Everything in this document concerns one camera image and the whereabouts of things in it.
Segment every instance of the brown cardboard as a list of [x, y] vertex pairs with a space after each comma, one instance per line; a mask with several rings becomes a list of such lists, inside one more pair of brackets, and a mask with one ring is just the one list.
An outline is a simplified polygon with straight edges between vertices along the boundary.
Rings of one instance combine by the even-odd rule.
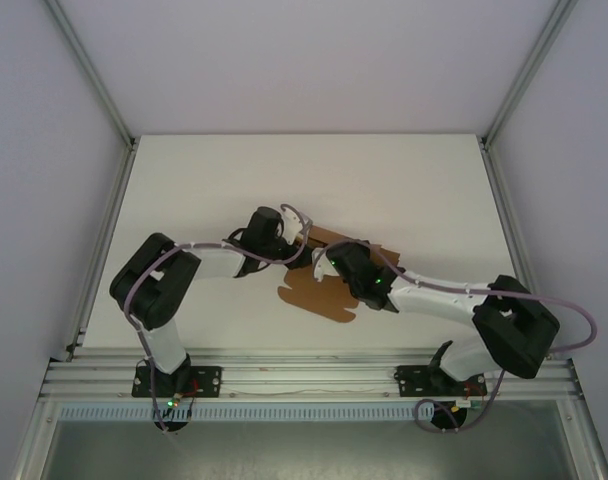
[[[324, 247], [329, 243], [345, 237], [325, 228], [313, 226], [309, 232], [307, 245], [313, 248]], [[399, 262], [400, 254], [380, 249], [382, 254], [394, 265]], [[382, 260], [371, 252], [371, 259], [378, 265]], [[313, 267], [287, 270], [284, 276], [286, 287], [278, 287], [277, 294], [286, 303], [303, 308], [311, 313], [321, 315], [339, 323], [348, 323], [355, 319], [353, 309], [359, 301], [351, 296], [348, 286], [340, 277], [325, 276], [321, 282], [313, 278]]]

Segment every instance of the purple cable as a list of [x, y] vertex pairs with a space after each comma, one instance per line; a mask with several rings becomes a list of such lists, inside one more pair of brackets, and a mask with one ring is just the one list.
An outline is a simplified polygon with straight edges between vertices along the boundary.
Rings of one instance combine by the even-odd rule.
[[126, 320], [128, 321], [128, 323], [130, 323], [133, 326], [133, 328], [135, 328], [135, 330], [137, 332], [137, 337], [139, 338], [140, 343], [142, 344], [142, 348], [144, 349], [144, 353], [146, 354], [146, 357], [147, 357], [146, 359], [149, 363], [149, 368], [151, 371], [150, 383], [151, 383], [151, 399], [153, 401], [153, 410], [155, 412], [155, 416], [157, 417], [157, 421], [160, 424], [160, 427], [162, 428], [162, 431], [164, 431], [164, 432], [167, 431], [167, 428], [166, 428], [166, 424], [164, 423], [164, 419], [162, 418], [162, 412], [160, 411], [160, 407], [157, 403], [157, 395], [155, 394], [155, 358], [153, 357], [153, 352], [151, 351], [151, 348], [146, 340], [146, 337], [144, 336], [144, 332], [142, 331], [142, 324], [131, 316], [131, 304], [133, 303], [133, 298], [135, 297], [135, 294], [137, 293], [139, 288], [142, 286], [144, 281], [149, 277], [149, 275], [151, 273], [153, 273], [166, 260], [168, 260], [173, 255], [175, 255], [176, 253], [178, 253], [184, 249], [223, 248], [225, 250], [233, 250], [233, 251], [240, 253], [242, 255], [245, 255], [247, 257], [251, 257], [255, 260], [259, 260], [261, 262], [265, 262], [265, 263], [272, 264], [272, 265], [286, 265], [287, 263], [294, 261], [304, 251], [304, 248], [306, 247], [306, 242], [308, 241], [308, 234], [309, 234], [309, 231], [311, 230], [311, 227], [313, 224], [311, 221], [305, 222], [304, 216], [299, 212], [299, 210], [295, 209], [294, 207], [290, 206], [289, 204], [283, 203], [282, 205], [280, 205], [280, 208], [282, 208], [282, 209], [288, 208], [289, 210], [292, 210], [295, 213], [295, 215], [297, 216], [298, 220], [300, 221], [300, 224], [303, 225], [303, 228], [300, 231], [300, 233], [302, 234], [302, 237], [303, 237], [302, 241], [300, 243], [300, 247], [298, 248], [297, 252], [295, 252], [291, 257], [287, 258], [286, 260], [272, 260], [270, 258], [264, 258], [264, 257], [254, 254], [254, 253], [247, 252], [246, 250], [244, 250], [242, 248], [238, 248], [233, 245], [223, 245], [221, 243], [183, 243], [183, 244], [173, 247], [168, 252], [164, 253], [161, 257], [159, 257], [157, 260], [155, 260], [142, 273], [142, 275], [140, 275], [140, 277], [135, 281], [135, 283], [129, 290], [128, 294], [126, 295], [126, 300], [124, 301], [124, 310], [123, 310], [124, 316], [126, 317]]
[[[584, 340], [577, 342], [577, 343], [572, 343], [570, 345], [563, 345], [560, 347], [551, 348], [550, 352], [552, 352], [552, 353], [568, 352], [570, 350], [576, 350], [578, 348], [586, 347], [587, 345], [590, 345], [591, 343], [593, 343], [593, 341], [597, 337], [598, 328], [597, 328], [597, 322], [595, 321], [595, 318], [593, 318], [593, 316], [586, 309], [584, 309], [583, 307], [581, 307], [573, 302], [569, 302], [568, 300], [562, 300], [560, 298], [546, 297], [543, 295], [534, 295], [532, 293], [510, 292], [510, 291], [504, 291], [504, 290], [490, 290], [490, 289], [466, 289], [466, 288], [457, 288], [457, 287], [446, 287], [446, 286], [436, 285], [436, 284], [424, 281], [421, 278], [412, 278], [409, 275], [402, 272], [395, 265], [393, 265], [393, 263], [388, 258], [386, 258], [382, 254], [382, 252], [380, 252], [377, 248], [375, 248], [370, 243], [364, 242], [362, 240], [344, 239], [344, 240], [339, 240], [337, 242], [333, 242], [333, 243], [326, 245], [322, 249], [322, 251], [319, 253], [319, 255], [317, 255], [315, 260], [313, 261], [313, 271], [315, 271], [315, 266], [317, 265], [317, 262], [319, 262], [319, 260], [322, 258], [322, 255], [326, 254], [326, 252], [328, 251], [329, 248], [332, 248], [332, 247], [335, 247], [338, 245], [343, 245], [345, 243], [357, 243], [358, 245], [367, 247], [373, 253], [375, 253], [379, 258], [381, 258], [382, 261], [386, 264], [386, 266], [389, 267], [398, 277], [403, 278], [407, 282], [415, 284], [418, 287], [426, 287], [426, 288], [430, 288], [431, 290], [437, 290], [437, 291], [445, 292], [445, 293], [454, 293], [454, 294], [459, 294], [459, 295], [483, 295], [483, 296], [494, 296], [494, 297], [520, 298], [523, 300], [534, 300], [537, 302], [552, 303], [554, 305], [559, 305], [559, 306], [562, 306], [562, 307], [565, 307], [565, 308], [568, 308], [571, 310], [575, 310], [577, 313], [579, 313], [586, 319], [586, 321], [588, 322], [588, 324], [590, 326], [591, 330], [590, 330], [588, 337], [586, 337]], [[495, 388], [493, 389], [493, 392], [491, 393], [491, 397], [489, 398], [488, 402], [486, 403], [486, 406], [484, 407], [484, 410], [479, 415], [479, 417], [477, 417], [470, 425], [452, 430], [454, 433], [468, 430], [468, 429], [478, 425], [486, 417], [488, 411], [491, 408], [491, 405], [495, 401], [495, 397], [497, 397], [497, 395], [499, 393], [500, 384], [502, 383], [502, 379], [504, 378], [504, 373], [505, 373], [505, 371], [502, 370], [502, 372], [500, 373], [500, 376], [498, 377], [497, 383], [495, 384]], [[419, 408], [426, 403], [432, 403], [440, 410], [446, 412], [446, 414], [448, 415], [450, 420], [453, 422], [453, 425], [457, 425], [457, 422], [455, 421], [455, 418], [451, 414], [448, 407], [446, 407], [445, 405], [443, 405], [440, 402], [431, 400], [429, 398], [424, 398], [415, 405], [415, 408], [413, 410], [415, 423], [422, 430], [425, 430], [425, 431], [431, 432], [431, 433], [440, 433], [441, 432], [441, 430], [433, 430], [431, 428], [425, 427], [418, 420]]]

